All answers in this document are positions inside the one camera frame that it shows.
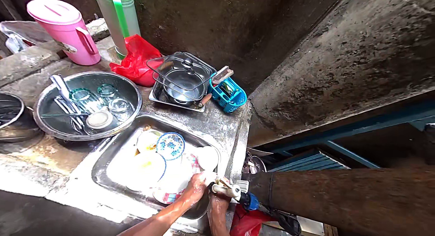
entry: scrub brush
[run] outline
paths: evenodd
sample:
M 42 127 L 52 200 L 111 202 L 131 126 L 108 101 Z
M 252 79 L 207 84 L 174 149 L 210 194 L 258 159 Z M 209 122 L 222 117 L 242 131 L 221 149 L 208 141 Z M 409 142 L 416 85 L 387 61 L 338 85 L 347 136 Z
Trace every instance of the scrub brush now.
M 215 76 L 211 79 L 211 84 L 215 87 L 216 85 L 219 85 L 223 80 L 230 77 L 232 74 L 234 74 L 234 71 L 230 69 L 230 67 L 224 66 L 222 69 L 220 69 Z

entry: concrete counter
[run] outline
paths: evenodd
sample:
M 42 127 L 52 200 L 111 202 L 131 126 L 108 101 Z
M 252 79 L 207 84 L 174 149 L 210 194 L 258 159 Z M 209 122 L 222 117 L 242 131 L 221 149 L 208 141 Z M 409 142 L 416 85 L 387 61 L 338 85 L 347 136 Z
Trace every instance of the concrete counter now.
M 41 67 L 27 77 L 4 85 L 0 90 L 17 94 L 28 106 L 32 106 L 41 91 L 51 83 L 50 75 L 68 76 L 86 71 L 110 71 L 109 62 L 119 62 L 110 37 L 98 42 L 97 47 L 103 59 L 96 65 L 80 66 L 72 63 L 68 58 L 60 59 Z M 150 88 L 140 87 L 143 96 L 142 111 L 171 118 L 193 130 L 211 135 L 221 144 L 220 152 L 228 159 L 226 177 L 240 179 L 251 117 L 249 104 L 227 114 L 211 100 L 207 103 L 205 111 L 200 113 L 152 102 L 148 99 L 150 90 Z M 96 212 L 93 205 L 90 205 L 90 209 L 87 210 L 84 205 L 86 202 L 74 204 L 75 202 L 67 200 L 67 197 L 70 198 L 74 194 L 74 189 L 66 185 L 71 183 L 71 180 L 77 179 L 71 178 L 72 172 L 84 162 L 86 156 L 101 141 L 72 142 L 44 135 L 23 143 L 2 144 L 0 145 L 0 173 L 9 179 L 0 183 L 0 189 L 43 196 L 99 215 L 100 212 Z M 231 219 L 231 215 L 228 215 L 229 224 Z

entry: pink pitcher lid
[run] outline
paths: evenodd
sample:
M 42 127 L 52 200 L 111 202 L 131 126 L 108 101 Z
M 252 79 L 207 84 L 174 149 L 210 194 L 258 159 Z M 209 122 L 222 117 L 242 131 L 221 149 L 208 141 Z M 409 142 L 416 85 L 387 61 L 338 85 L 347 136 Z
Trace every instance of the pink pitcher lid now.
M 35 20 L 47 24 L 68 25 L 82 19 L 73 5 L 61 0 L 31 0 L 27 4 L 27 12 Z

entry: green pitcher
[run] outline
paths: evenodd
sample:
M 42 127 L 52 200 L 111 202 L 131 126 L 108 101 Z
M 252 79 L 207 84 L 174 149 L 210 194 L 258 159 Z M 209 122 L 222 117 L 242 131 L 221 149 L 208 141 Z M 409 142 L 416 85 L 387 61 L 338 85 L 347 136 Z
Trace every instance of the green pitcher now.
M 97 0 L 97 3 L 115 43 L 116 52 L 120 58 L 124 58 L 128 53 L 124 38 L 140 35 L 134 0 Z

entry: blue plastic basket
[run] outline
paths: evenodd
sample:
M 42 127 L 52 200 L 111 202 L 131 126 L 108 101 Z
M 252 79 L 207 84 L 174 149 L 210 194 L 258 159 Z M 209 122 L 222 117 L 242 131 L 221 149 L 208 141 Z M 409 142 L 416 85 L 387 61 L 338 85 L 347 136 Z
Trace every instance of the blue plastic basket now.
M 224 82 L 231 86 L 233 93 L 230 97 L 228 97 L 220 87 Z M 244 105 L 246 103 L 247 97 L 246 93 L 243 91 L 237 83 L 235 83 L 231 78 L 225 79 L 223 82 L 219 83 L 216 87 L 213 87 L 211 84 L 211 79 L 208 85 L 208 92 L 211 93 L 211 96 L 214 100 L 216 100 L 220 106 L 224 107 L 224 112 L 230 113 L 237 110 L 238 107 Z

